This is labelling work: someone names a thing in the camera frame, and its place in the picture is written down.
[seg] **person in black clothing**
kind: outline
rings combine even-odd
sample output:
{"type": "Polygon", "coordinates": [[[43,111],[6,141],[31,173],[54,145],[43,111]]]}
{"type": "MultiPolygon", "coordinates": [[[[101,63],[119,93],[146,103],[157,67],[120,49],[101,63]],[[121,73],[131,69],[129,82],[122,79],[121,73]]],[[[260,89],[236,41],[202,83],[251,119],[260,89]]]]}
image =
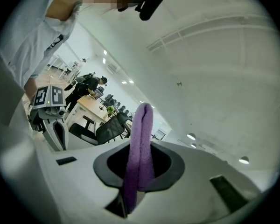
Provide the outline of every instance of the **person in black clothing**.
{"type": "Polygon", "coordinates": [[[96,93],[94,92],[97,86],[107,84],[106,77],[91,77],[87,80],[83,81],[81,84],[77,84],[74,91],[65,99],[66,106],[69,106],[68,111],[71,112],[72,109],[75,107],[77,101],[84,95],[92,95],[95,97],[96,93]]]}

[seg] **dark cap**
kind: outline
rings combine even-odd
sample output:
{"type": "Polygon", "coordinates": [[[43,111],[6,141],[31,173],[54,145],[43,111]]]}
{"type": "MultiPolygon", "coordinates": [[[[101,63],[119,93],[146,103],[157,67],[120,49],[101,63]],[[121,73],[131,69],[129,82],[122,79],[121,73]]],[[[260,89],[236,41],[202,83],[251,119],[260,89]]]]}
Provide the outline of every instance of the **dark cap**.
{"type": "Polygon", "coordinates": [[[101,79],[102,79],[102,81],[104,82],[104,84],[107,84],[108,80],[107,80],[106,77],[102,77],[101,79]]]}

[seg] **ceiling light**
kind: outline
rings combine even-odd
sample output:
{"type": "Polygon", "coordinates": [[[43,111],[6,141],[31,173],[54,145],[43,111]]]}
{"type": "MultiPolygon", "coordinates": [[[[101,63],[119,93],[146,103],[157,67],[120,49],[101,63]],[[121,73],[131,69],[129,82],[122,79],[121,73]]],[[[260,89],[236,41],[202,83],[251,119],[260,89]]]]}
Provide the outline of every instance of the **ceiling light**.
{"type": "Polygon", "coordinates": [[[239,161],[244,164],[249,164],[249,159],[247,156],[241,157],[239,161]]]}
{"type": "Polygon", "coordinates": [[[193,133],[189,133],[187,134],[187,136],[192,140],[196,140],[196,135],[194,135],[193,133]]]}

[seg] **purple cloth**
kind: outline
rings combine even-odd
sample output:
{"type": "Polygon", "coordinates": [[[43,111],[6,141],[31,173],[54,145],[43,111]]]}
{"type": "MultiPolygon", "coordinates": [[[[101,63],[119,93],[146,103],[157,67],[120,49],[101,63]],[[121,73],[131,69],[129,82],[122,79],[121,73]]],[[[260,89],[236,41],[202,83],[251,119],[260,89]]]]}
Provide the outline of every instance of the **purple cloth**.
{"type": "Polygon", "coordinates": [[[137,190],[142,191],[154,179],[154,165],[150,149],[154,111],[150,104],[141,104],[133,118],[130,153],[124,178],[124,198],[127,211],[136,207],[137,190]]]}

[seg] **green plant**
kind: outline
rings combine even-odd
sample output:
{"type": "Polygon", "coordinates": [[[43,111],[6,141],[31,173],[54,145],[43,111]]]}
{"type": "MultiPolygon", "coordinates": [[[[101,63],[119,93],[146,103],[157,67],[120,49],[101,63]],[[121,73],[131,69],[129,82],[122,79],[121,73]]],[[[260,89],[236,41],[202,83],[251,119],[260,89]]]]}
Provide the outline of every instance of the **green plant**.
{"type": "Polygon", "coordinates": [[[113,112],[114,112],[114,107],[113,107],[113,106],[108,106],[108,107],[107,107],[107,112],[108,112],[108,114],[113,114],[113,112]]]}

